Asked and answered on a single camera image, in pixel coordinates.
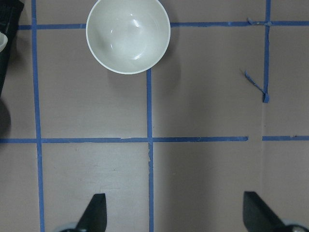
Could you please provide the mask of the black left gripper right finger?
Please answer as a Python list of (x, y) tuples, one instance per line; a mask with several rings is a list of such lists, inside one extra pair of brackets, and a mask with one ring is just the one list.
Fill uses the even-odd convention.
[(254, 191), (243, 194), (243, 223), (248, 232), (292, 232)]

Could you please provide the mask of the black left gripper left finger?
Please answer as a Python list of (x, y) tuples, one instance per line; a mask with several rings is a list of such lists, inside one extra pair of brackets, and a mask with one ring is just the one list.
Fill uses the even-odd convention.
[(104, 193), (94, 194), (76, 225), (79, 232), (105, 232), (107, 228), (107, 206)]

